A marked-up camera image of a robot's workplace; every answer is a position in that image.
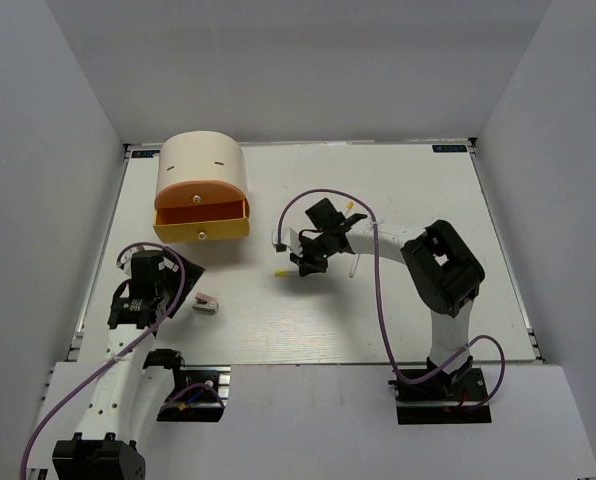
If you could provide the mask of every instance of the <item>white enclosure wall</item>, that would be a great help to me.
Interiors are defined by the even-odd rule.
[[[477,136],[550,0],[48,0],[124,142]]]
[[[596,1],[552,4],[482,133],[478,170],[596,456]]]
[[[122,151],[44,1],[0,0],[0,479],[67,353]]]

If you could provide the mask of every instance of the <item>purple wire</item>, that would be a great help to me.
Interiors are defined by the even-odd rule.
[[[500,343],[493,337],[490,337],[489,335],[478,335],[473,340],[471,340],[468,345],[465,345],[465,346],[459,348],[447,360],[445,360],[443,363],[441,363],[434,370],[426,373],[422,377],[407,378],[402,374],[402,372],[398,368],[398,364],[396,363],[396,359],[395,359],[394,354],[391,350],[391,345],[389,344],[389,338],[387,336],[387,327],[385,326],[385,316],[382,311],[382,292],[381,292],[381,288],[380,288],[380,244],[379,244],[379,237],[378,237],[378,219],[376,218],[376,214],[374,213],[374,211],[365,202],[363,202],[359,198],[354,197],[353,195],[350,195],[345,192],[341,192],[340,190],[334,190],[331,188],[314,188],[314,189],[302,192],[301,194],[295,196],[287,204],[287,206],[285,206],[282,213],[280,214],[280,219],[278,220],[278,245],[281,245],[281,243],[282,243],[281,242],[282,222],[285,218],[285,215],[287,214],[287,211],[289,211],[289,208],[294,203],[296,203],[298,200],[300,200],[302,197],[311,195],[312,193],[332,193],[334,195],[340,195],[342,197],[348,198],[348,199],[356,202],[358,205],[363,207],[365,210],[367,210],[367,213],[369,213],[369,216],[371,217],[371,221],[373,223],[373,231],[374,231],[374,285],[375,285],[375,291],[376,291],[376,310],[378,312],[378,324],[380,326],[380,334],[382,335],[382,341],[385,344],[385,351],[387,352],[387,357],[389,358],[389,363],[391,364],[391,366],[393,368],[394,374],[396,375],[396,377],[398,377],[398,380],[400,380],[401,382],[403,382],[406,385],[418,385],[420,383],[424,383],[427,380],[438,375],[447,365],[449,365],[451,362],[456,360],[460,355],[462,355],[462,353],[465,350],[467,350],[467,348],[471,347],[474,343],[485,339],[485,340],[489,340],[489,341],[493,342],[494,345],[496,345],[496,347],[498,348],[498,351],[500,352],[500,361],[501,361],[500,376],[498,378],[498,382],[496,383],[496,386],[491,391],[491,394],[489,394],[489,396],[485,400],[480,402],[478,405],[474,405],[473,407],[469,407],[469,408],[480,407],[480,406],[484,405],[485,403],[487,403],[489,400],[491,400],[493,398],[493,396],[496,394],[496,392],[498,391],[498,389],[500,388],[500,385],[502,385],[502,380],[505,375],[505,354],[502,350],[502,346],[500,345]]]
[[[164,322],[165,319],[169,316],[169,314],[174,310],[174,308],[176,308],[176,306],[178,305],[178,302],[180,302],[180,298],[182,297],[182,292],[185,288],[185,275],[186,275],[185,264],[183,263],[181,258],[178,256],[178,254],[174,250],[172,250],[171,248],[169,248],[165,245],[160,245],[158,243],[153,243],[153,242],[132,243],[131,245],[126,246],[120,252],[120,254],[118,255],[118,260],[120,260],[120,258],[125,254],[125,252],[127,250],[134,248],[134,247],[142,247],[142,246],[160,248],[162,250],[168,251],[169,253],[171,253],[174,256],[176,263],[180,267],[180,286],[178,287],[176,296],[174,297],[173,301],[169,305],[169,308],[167,310],[165,310],[165,312],[162,314],[162,316],[160,316],[156,319],[156,321],[154,322],[154,324],[151,327],[149,327],[147,330],[145,330],[142,335],[140,335],[138,338],[136,338],[136,340],[134,340],[129,345],[127,345],[124,349],[122,349],[118,353],[118,355],[116,355],[115,357],[112,357],[107,362],[105,362],[98,370],[96,370],[94,373],[92,373],[80,385],[78,385],[71,392],[69,392],[65,396],[65,398],[63,398],[60,402],[58,402],[54,406],[54,408],[52,408],[49,411],[49,413],[38,423],[38,426],[36,426],[36,428],[34,429],[34,431],[31,434],[31,436],[29,437],[29,441],[27,442],[27,445],[25,446],[25,450],[22,454],[22,460],[20,461],[20,471],[18,472],[19,480],[27,479],[27,463],[29,461],[29,455],[31,454],[31,449],[34,446],[34,443],[36,442],[36,440],[38,439],[38,436],[40,435],[40,432],[42,431],[42,429],[45,428],[47,423],[49,423],[49,420],[51,420],[53,418],[53,416],[56,415],[56,413],[58,413],[58,411],[60,411],[60,409],[67,404],[67,402],[69,402],[72,398],[74,398],[76,395],[78,395],[87,385],[89,385],[91,382],[96,380],[103,373],[105,373],[107,370],[109,370],[111,367],[113,367],[118,362],[118,360],[120,358],[127,355],[127,353],[129,353],[131,350],[133,350],[136,347],[136,345],[138,345],[145,338],[147,338],[149,335],[154,333],[158,329],[158,326],[162,322]]]
[[[189,390],[193,390],[194,388],[204,388],[208,392],[211,392],[211,394],[214,397],[216,397],[216,401],[220,404],[220,408],[222,408],[223,410],[225,409],[225,402],[222,401],[222,398],[220,398],[220,395],[218,395],[218,392],[216,390],[214,390],[214,388],[212,386],[207,385],[206,383],[192,383],[191,385],[187,385],[185,388],[183,388],[181,391],[179,391],[176,395],[171,397],[167,401],[167,404],[174,403],[179,398],[182,398],[182,396],[185,393],[187,393]]]

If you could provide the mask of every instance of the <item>purple cable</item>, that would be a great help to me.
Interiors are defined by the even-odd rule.
[[[500,361],[501,361],[500,376],[498,378],[498,382],[496,383],[496,386],[491,391],[489,396],[485,400],[480,402],[479,404],[474,405],[473,407],[468,407],[468,408],[480,407],[480,406],[484,405],[485,403],[487,403],[489,400],[491,400],[493,398],[493,396],[496,394],[496,392],[499,390],[500,385],[502,385],[502,380],[505,375],[505,354],[502,350],[502,346],[500,345],[500,343],[493,337],[490,337],[489,335],[478,335],[473,340],[471,340],[468,345],[465,345],[464,347],[461,347],[460,349],[458,349],[451,357],[449,357],[447,360],[445,360],[443,363],[441,363],[434,370],[426,373],[422,377],[407,378],[402,374],[402,372],[398,368],[398,364],[396,363],[396,359],[395,359],[394,354],[391,350],[391,345],[389,344],[389,338],[387,336],[387,327],[385,326],[385,317],[384,317],[384,314],[382,311],[382,292],[381,292],[381,288],[380,288],[380,244],[379,244],[379,237],[378,237],[378,219],[376,218],[376,214],[374,213],[374,211],[365,202],[363,202],[359,198],[354,197],[353,195],[350,195],[345,192],[341,192],[340,190],[334,190],[331,188],[314,188],[314,189],[302,192],[301,194],[295,196],[287,204],[287,206],[283,209],[282,213],[280,214],[280,219],[278,220],[278,245],[281,244],[282,221],[284,220],[285,215],[287,214],[287,211],[289,211],[289,208],[294,203],[296,203],[298,200],[300,200],[302,197],[311,195],[312,193],[333,193],[334,195],[340,195],[342,197],[348,198],[348,199],[356,202],[358,205],[363,207],[365,210],[367,210],[367,213],[369,213],[369,216],[371,217],[371,221],[373,223],[373,231],[374,231],[374,285],[375,285],[375,291],[376,291],[376,310],[378,312],[378,324],[380,326],[380,333],[382,335],[382,341],[385,344],[385,351],[387,352],[387,357],[389,358],[389,363],[391,364],[391,366],[393,368],[394,374],[396,375],[396,377],[398,377],[398,380],[400,380],[401,382],[403,382],[406,385],[418,385],[420,383],[424,383],[427,380],[438,375],[447,365],[449,365],[451,362],[453,362],[455,359],[457,359],[465,350],[467,350],[467,348],[471,347],[474,343],[485,339],[485,340],[489,340],[489,341],[493,342],[494,345],[496,345],[496,347],[498,348],[498,351],[500,352]]]
[[[22,454],[22,460],[20,461],[20,471],[19,471],[19,475],[18,475],[19,480],[27,479],[27,462],[29,461],[29,455],[31,454],[31,449],[34,446],[34,443],[36,442],[36,440],[38,439],[38,435],[40,435],[40,432],[42,431],[42,429],[45,428],[47,423],[49,423],[49,420],[51,420],[53,418],[53,416],[56,415],[56,413],[58,413],[58,411],[60,411],[60,409],[67,404],[67,402],[69,402],[72,398],[74,398],[76,395],[78,395],[87,385],[89,385],[91,382],[96,380],[103,373],[105,373],[107,370],[109,370],[111,367],[113,367],[118,362],[118,360],[120,358],[127,355],[127,353],[129,353],[131,350],[133,350],[136,347],[136,345],[138,345],[145,338],[147,338],[149,335],[154,333],[158,329],[158,326],[162,322],[164,322],[165,319],[169,316],[169,314],[174,310],[174,308],[176,308],[176,306],[178,305],[178,302],[180,302],[180,297],[182,296],[182,292],[185,288],[185,274],[186,274],[185,273],[185,264],[183,263],[181,258],[178,256],[178,254],[174,250],[172,250],[171,248],[169,248],[167,246],[160,245],[158,243],[153,243],[153,242],[132,243],[131,245],[128,245],[125,248],[123,248],[123,250],[118,255],[118,260],[120,260],[120,258],[125,254],[125,252],[127,250],[134,248],[134,247],[142,247],[142,246],[160,248],[162,250],[168,251],[169,253],[171,253],[174,256],[176,263],[180,267],[180,286],[178,287],[176,296],[174,297],[173,301],[171,302],[171,305],[169,305],[169,308],[167,310],[165,310],[165,312],[162,314],[162,316],[160,316],[156,319],[156,321],[154,322],[154,324],[151,327],[149,327],[147,330],[145,330],[142,335],[140,335],[138,338],[136,338],[136,340],[134,340],[129,345],[127,345],[124,349],[122,349],[118,353],[118,355],[116,355],[115,357],[113,357],[113,358],[109,359],[107,362],[105,362],[98,370],[96,370],[94,373],[92,373],[80,385],[78,385],[71,392],[69,392],[65,396],[65,398],[63,398],[60,402],[58,402],[54,406],[54,408],[52,408],[49,411],[49,413],[38,423],[38,426],[32,432],[31,437],[29,437],[29,441],[27,442],[27,445],[25,446],[25,450]]]
[[[167,404],[174,403],[179,398],[182,398],[182,396],[185,393],[187,393],[189,390],[193,390],[194,388],[204,388],[205,390],[211,392],[211,394],[214,397],[216,397],[216,401],[220,404],[220,408],[222,408],[223,410],[225,409],[225,402],[222,401],[222,398],[220,398],[220,395],[218,395],[218,392],[216,390],[214,390],[214,388],[212,386],[207,385],[206,383],[192,383],[191,385],[187,385],[185,388],[183,388],[181,391],[179,391],[176,395],[171,397],[167,401]]]

